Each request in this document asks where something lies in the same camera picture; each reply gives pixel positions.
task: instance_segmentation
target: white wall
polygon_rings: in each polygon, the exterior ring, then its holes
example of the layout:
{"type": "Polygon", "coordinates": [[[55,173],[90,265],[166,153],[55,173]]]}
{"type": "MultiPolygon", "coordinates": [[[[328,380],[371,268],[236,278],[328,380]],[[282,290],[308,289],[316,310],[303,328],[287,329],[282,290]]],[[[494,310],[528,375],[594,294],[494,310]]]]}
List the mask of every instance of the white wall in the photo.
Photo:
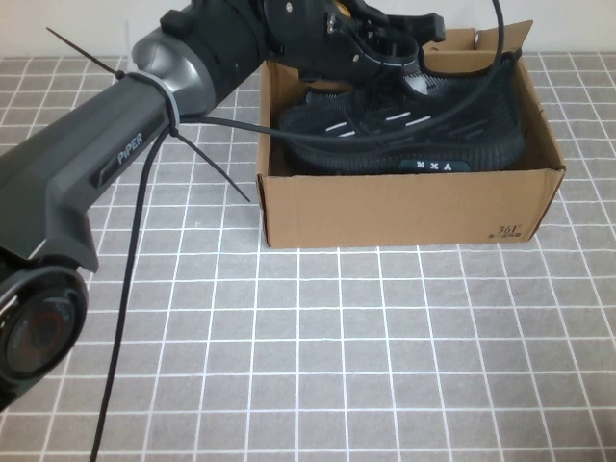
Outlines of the white wall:
{"type": "MultiPolygon", "coordinates": [[[[533,19],[527,51],[616,50],[614,0],[501,0],[506,22],[533,19]]],[[[369,0],[386,13],[444,16],[448,27],[493,27],[489,0],[369,0]]],[[[130,41],[157,27],[189,0],[0,0],[0,56],[66,55],[49,26],[98,55],[125,54],[130,41]]]]}

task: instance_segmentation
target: tiled floor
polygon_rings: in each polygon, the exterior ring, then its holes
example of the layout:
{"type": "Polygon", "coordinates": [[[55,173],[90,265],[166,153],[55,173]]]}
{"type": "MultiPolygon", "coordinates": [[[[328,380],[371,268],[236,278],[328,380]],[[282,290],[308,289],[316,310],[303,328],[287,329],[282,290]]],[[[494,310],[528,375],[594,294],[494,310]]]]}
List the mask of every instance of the tiled floor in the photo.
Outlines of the tiled floor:
{"type": "MultiPolygon", "coordinates": [[[[256,201],[168,143],[101,460],[615,461],[616,54],[526,60],[569,168],[530,244],[274,252],[256,201]]],[[[97,72],[0,61],[0,153],[97,72]]],[[[257,121],[257,84],[218,114],[257,121]]],[[[254,136],[187,133],[256,199],[254,136]]],[[[88,460],[140,167],[91,210],[88,326],[2,416],[0,462],[88,460]]]]}

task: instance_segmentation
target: black sneaker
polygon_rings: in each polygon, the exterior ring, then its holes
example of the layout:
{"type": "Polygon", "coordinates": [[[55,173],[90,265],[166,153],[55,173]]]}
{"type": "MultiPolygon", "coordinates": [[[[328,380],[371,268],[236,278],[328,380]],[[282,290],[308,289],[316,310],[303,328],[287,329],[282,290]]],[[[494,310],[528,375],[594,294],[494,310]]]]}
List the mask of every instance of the black sneaker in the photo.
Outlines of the black sneaker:
{"type": "Polygon", "coordinates": [[[421,125],[455,106],[488,70],[442,74],[422,70],[348,92],[309,90],[279,119],[282,130],[331,138],[362,137],[361,145],[286,141],[288,162],[302,174],[378,175],[503,170],[526,144],[514,71],[522,52],[503,54],[494,81],[476,102],[445,123],[421,125]],[[404,128],[416,126],[412,134],[404,128]],[[386,143],[371,135],[399,132],[386,143]]]}

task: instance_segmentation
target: shoe box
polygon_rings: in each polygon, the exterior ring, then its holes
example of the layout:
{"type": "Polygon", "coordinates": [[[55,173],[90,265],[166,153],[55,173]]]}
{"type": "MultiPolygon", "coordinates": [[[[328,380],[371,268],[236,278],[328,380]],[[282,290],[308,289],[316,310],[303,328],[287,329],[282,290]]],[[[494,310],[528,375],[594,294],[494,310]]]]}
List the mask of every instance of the shoe box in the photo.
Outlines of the shoe box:
{"type": "MultiPolygon", "coordinates": [[[[505,29],[505,51],[524,45],[532,21],[505,29]]],[[[498,30],[449,30],[425,46],[425,64],[440,72],[486,68],[498,30]]],[[[306,176],[285,162],[284,143],[262,135],[257,188],[272,248],[495,244],[529,241],[566,173],[524,57],[515,69],[526,153],[506,171],[382,176],[306,176]]],[[[282,111],[305,91],[297,71],[266,63],[261,123],[276,128],[282,111]]]]}

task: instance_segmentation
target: wire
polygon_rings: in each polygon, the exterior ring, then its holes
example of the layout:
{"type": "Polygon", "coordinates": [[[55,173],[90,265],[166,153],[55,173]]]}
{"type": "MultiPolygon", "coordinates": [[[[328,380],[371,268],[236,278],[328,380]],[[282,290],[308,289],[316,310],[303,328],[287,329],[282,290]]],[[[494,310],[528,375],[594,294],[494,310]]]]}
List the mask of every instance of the wire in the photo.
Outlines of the wire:
{"type": "Polygon", "coordinates": [[[494,11],[497,16],[497,20],[499,23],[499,41],[497,45],[497,51],[495,54],[495,58],[490,66],[490,70],[486,74],[486,77],[481,81],[481,84],[478,85],[473,92],[469,95],[465,96],[465,98],[459,103],[453,106],[451,109],[433,117],[426,122],[413,125],[411,127],[407,127],[401,130],[397,130],[393,133],[387,133],[382,135],[370,135],[367,137],[347,137],[347,138],[330,138],[319,135],[306,135],[302,133],[294,133],[294,132],[286,132],[283,130],[277,130],[274,128],[264,127],[262,125],[255,125],[252,123],[239,122],[237,120],[229,120],[226,118],[217,118],[217,117],[187,117],[183,119],[183,123],[205,123],[209,125],[218,125],[222,127],[231,127],[236,128],[238,130],[245,130],[248,132],[261,133],[264,135],[270,135],[272,137],[287,140],[287,141],[304,141],[304,142],[317,142],[319,144],[329,144],[329,145],[358,145],[364,144],[366,141],[372,142],[386,142],[386,141],[396,141],[400,137],[407,137],[412,134],[419,133],[424,130],[429,130],[435,128],[450,118],[454,116],[458,116],[463,111],[467,110],[471,105],[473,105],[476,100],[489,88],[489,86],[494,81],[497,73],[499,72],[499,65],[502,60],[502,53],[504,50],[504,17],[502,15],[502,7],[500,0],[492,0],[492,4],[494,5],[494,11]]]}
{"type": "Polygon", "coordinates": [[[170,133],[170,128],[166,128],[163,133],[156,139],[152,149],[147,155],[145,165],[141,174],[141,181],[139,184],[139,191],[137,193],[137,203],[135,204],[135,217],[133,220],[133,230],[131,234],[131,241],[128,248],[128,259],[126,261],[126,271],[124,274],[124,285],[122,287],[122,298],[119,303],[119,313],[117,315],[117,328],[115,330],[114,350],[112,352],[112,359],[109,365],[109,373],[107,375],[107,383],[105,384],[105,393],[100,408],[100,414],[98,416],[98,424],[96,426],[96,433],[94,434],[94,443],[92,445],[92,451],[90,454],[90,462],[96,462],[98,459],[98,452],[100,451],[100,444],[103,439],[103,432],[105,431],[105,421],[107,420],[107,410],[109,409],[109,402],[114,388],[114,381],[116,379],[117,361],[119,359],[119,351],[122,345],[122,337],[124,335],[124,324],[126,323],[126,311],[128,309],[128,296],[130,294],[131,282],[133,280],[133,272],[135,270],[135,260],[137,257],[137,246],[139,244],[139,236],[141,230],[141,219],[143,216],[143,206],[145,204],[145,192],[147,191],[147,181],[152,170],[154,160],[158,156],[158,153],[163,145],[163,142],[170,133]]]}

